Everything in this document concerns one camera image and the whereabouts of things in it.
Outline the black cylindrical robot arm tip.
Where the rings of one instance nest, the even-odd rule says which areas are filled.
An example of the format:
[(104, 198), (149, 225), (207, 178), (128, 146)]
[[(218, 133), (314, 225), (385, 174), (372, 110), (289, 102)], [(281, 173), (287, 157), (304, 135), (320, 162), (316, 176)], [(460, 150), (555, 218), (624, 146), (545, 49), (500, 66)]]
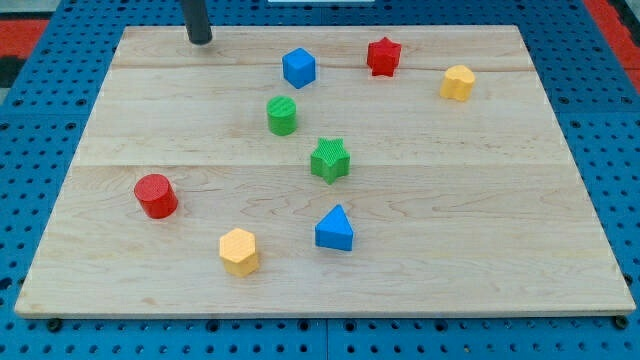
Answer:
[(180, 0), (189, 41), (194, 45), (206, 45), (213, 35), (205, 0)]

